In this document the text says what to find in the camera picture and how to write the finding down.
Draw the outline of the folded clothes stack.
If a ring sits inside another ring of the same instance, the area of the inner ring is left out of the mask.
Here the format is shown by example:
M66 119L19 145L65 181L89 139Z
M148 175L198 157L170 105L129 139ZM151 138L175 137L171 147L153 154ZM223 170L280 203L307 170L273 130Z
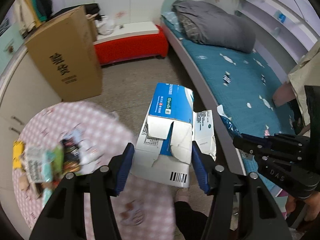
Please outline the folded clothes stack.
M15 0L13 18L23 38L50 20L53 13L52 0Z

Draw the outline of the person's pink slipper foot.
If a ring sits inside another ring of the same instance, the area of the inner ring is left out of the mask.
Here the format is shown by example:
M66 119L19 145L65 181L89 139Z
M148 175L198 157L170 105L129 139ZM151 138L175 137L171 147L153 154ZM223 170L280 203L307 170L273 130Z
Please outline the person's pink slipper foot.
M188 188L181 188L176 191L175 202L189 203L190 191Z

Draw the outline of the grey folded duvet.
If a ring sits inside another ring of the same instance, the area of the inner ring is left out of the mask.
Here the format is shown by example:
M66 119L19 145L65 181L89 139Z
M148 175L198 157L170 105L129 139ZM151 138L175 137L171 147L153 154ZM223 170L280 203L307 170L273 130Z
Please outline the grey folded duvet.
M255 33L243 18L201 1L178 1L172 7L189 40L244 53L252 51Z

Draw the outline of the dark snack packet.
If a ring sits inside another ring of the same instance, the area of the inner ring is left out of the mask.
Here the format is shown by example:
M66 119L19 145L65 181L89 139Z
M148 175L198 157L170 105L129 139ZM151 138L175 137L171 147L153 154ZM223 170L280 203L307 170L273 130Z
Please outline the dark snack packet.
M63 174L78 172L80 170L79 147L73 139L63 139Z

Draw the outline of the teal candy pattern bed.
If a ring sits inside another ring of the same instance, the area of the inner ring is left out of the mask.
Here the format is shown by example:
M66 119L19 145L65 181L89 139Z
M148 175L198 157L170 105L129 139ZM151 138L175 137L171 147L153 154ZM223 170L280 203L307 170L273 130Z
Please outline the teal candy pattern bed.
M277 107L272 100L281 82L258 52L196 44L165 18L161 26L204 106L213 111L223 148L233 146L223 118L240 133L256 137L294 134L293 110L288 104Z

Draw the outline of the yellow packet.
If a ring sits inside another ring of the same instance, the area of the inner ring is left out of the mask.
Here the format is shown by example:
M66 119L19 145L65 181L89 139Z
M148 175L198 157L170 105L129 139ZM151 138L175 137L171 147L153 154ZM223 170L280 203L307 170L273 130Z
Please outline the yellow packet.
M23 164L24 142L14 141L12 148L12 168L21 169Z

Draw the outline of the white plastic bag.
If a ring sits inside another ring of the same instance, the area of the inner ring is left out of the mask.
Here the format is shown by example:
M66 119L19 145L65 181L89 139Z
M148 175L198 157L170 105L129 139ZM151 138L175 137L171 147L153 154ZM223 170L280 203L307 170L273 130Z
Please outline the white plastic bag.
M101 16L101 20L95 20L95 25L100 35L110 35L116 27L114 19L109 16Z

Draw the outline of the red bench with white top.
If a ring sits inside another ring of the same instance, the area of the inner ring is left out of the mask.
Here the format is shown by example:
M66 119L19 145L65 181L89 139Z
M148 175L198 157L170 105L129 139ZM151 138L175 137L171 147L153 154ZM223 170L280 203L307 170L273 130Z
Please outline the red bench with white top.
M153 22L118 25L109 35L93 42L101 65L146 57L166 57L169 44L163 29Z

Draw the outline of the beige cloth on chair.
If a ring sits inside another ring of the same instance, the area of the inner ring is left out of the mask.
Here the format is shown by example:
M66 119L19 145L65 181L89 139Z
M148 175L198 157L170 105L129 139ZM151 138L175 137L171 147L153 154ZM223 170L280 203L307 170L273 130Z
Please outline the beige cloth on chair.
M288 74L305 125L310 124L304 86L319 86L319 40Z

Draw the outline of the pink pillow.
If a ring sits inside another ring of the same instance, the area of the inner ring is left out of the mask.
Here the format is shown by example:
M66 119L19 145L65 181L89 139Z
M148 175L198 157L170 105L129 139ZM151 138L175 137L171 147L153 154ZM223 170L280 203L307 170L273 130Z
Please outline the pink pillow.
M276 107L280 107L296 98L292 85L289 82L283 83L273 94L272 100Z

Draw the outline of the blue white cardboard box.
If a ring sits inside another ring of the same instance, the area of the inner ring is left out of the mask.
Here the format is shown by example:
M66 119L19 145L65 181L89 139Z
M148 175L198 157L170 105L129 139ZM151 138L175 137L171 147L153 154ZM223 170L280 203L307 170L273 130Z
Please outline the blue white cardboard box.
M216 157L213 114L194 112L189 88L158 83L135 146L131 173L157 183L189 187L191 147Z

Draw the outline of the lilac wall shelf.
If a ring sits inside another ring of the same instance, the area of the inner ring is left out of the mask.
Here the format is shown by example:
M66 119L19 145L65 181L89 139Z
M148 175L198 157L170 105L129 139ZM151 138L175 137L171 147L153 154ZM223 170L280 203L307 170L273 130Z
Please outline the lilac wall shelf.
M309 0L240 0L238 12L268 32L298 62L319 40Z

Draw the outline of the black clothing pile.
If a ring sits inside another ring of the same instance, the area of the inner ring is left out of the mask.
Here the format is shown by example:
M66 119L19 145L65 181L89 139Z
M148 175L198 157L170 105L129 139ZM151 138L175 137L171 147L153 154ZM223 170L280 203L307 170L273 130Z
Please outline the black clothing pile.
M96 14L95 20L99 20L99 21L101 20L101 15L99 14L100 7L99 7L98 3L89 3L89 4L75 5L72 7L66 7L66 8L63 8L60 11L56 12L55 14L52 14L52 16L50 16L49 19L52 20L53 18L56 18L57 16L60 16L60 15L64 14L65 12L68 12L68 11L75 9L77 7L80 7L80 6L84 7L86 15L89 15L89 14L95 15Z

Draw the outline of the large brown cardboard box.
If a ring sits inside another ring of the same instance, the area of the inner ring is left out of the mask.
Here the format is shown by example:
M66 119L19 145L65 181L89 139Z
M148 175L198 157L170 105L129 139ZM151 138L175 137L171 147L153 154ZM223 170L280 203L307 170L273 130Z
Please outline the large brown cardboard box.
M25 45L40 73L63 101L102 93L102 70L83 6L42 25Z

